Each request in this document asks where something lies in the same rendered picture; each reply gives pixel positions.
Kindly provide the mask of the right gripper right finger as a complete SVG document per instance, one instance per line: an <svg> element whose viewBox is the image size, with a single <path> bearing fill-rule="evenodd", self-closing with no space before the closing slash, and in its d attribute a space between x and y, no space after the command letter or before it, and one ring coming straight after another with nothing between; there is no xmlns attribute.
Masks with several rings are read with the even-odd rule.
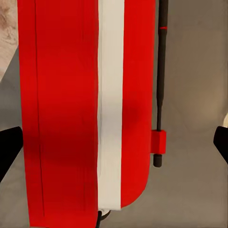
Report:
<svg viewBox="0 0 228 228"><path fill-rule="evenodd" d="M222 126L217 127L213 143L228 163L228 128Z"/></svg>

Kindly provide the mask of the radio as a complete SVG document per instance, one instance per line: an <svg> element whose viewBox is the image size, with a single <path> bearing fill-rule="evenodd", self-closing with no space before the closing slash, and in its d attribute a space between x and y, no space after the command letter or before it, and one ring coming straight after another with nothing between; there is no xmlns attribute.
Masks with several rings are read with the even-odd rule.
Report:
<svg viewBox="0 0 228 228"><path fill-rule="evenodd" d="M162 166L168 0L18 0L29 224L100 228Z"/></svg>

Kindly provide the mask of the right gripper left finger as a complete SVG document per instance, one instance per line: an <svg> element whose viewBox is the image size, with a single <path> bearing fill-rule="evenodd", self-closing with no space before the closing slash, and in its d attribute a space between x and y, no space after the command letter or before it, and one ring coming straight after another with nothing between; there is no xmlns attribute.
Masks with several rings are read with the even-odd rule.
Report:
<svg viewBox="0 0 228 228"><path fill-rule="evenodd" d="M0 182L10 169L23 147L23 132L20 126L0 132Z"/></svg>

